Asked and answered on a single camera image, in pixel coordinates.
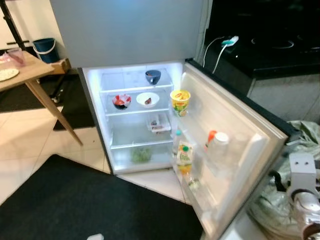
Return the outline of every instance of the refrigerator door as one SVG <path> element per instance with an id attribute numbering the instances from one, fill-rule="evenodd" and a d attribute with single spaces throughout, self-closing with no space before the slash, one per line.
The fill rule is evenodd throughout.
<path id="1" fill-rule="evenodd" d="M 181 89 L 190 92 L 187 114 L 172 115 L 193 146 L 190 174 L 181 175 L 183 190 L 208 239 L 218 239 L 266 173 L 288 136 L 193 65 L 184 66 Z M 229 137 L 223 153 L 205 149 L 210 131 Z"/>
<path id="2" fill-rule="evenodd" d="M 74 68 L 196 55 L 203 0 L 50 0 Z"/>

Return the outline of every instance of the refrigerator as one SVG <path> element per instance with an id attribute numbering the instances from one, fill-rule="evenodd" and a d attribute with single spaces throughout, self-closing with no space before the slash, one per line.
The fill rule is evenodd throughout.
<path id="1" fill-rule="evenodd" d="M 239 224 L 255 229 L 258 236 L 262 233 L 247 218 L 245 207 L 298 134 L 192 59 L 204 27 L 205 4 L 202 0 L 51 0 L 111 174 L 173 168 L 202 224 L 203 239 L 236 239 L 232 234 Z M 146 79 L 149 70 L 161 72 L 155 85 Z M 173 111 L 174 90 L 190 92 L 185 116 Z M 137 102 L 145 92 L 159 96 L 154 107 Z M 117 95 L 130 96 L 126 109 L 115 108 Z M 168 129 L 153 132 L 149 127 L 154 119 L 165 119 Z M 172 155 L 177 129 L 193 148 L 188 175 L 180 174 Z M 213 130 L 226 133 L 234 146 L 227 169 L 205 149 Z"/>

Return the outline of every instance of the table leg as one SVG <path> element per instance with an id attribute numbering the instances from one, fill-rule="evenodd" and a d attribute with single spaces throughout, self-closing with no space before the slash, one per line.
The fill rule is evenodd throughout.
<path id="1" fill-rule="evenodd" d="M 35 95 L 35 97 L 42 103 L 42 105 L 47 108 L 52 113 L 52 115 L 58 118 L 59 122 L 64 126 L 64 128 L 68 130 L 73 138 L 82 146 L 83 143 L 76 135 L 75 131 L 72 129 L 62 113 L 57 109 L 56 105 L 51 101 L 50 97 L 43 90 L 40 84 L 38 84 L 36 80 L 27 81 L 25 82 L 25 84 L 33 93 L 33 95 Z"/>

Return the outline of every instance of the blue bowl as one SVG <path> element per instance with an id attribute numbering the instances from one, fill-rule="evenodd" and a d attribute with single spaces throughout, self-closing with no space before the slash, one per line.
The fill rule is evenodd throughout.
<path id="1" fill-rule="evenodd" d="M 161 77 L 161 72 L 158 70 L 149 70 L 145 72 L 145 78 L 146 80 L 152 84 L 152 85 L 156 85 Z"/>

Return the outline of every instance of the wooden table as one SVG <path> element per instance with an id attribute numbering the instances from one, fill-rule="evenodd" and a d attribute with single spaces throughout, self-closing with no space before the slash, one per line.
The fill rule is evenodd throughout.
<path id="1" fill-rule="evenodd" d="M 37 83 L 38 78 L 49 75 L 54 71 L 54 68 L 26 51 L 24 51 L 23 54 L 26 61 L 25 66 L 19 68 L 19 74 L 17 76 L 5 81 L 0 81 L 0 91 L 25 84 L 33 93 L 33 95 L 40 101 L 40 103 L 42 103 L 42 105 L 47 108 L 52 115 L 57 117 L 64 128 L 69 131 L 72 137 L 80 145 L 83 145 L 66 118 L 57 109 L 56 105 L 51 101 L 50 97 L 46 94 L 40 84 Z"/>

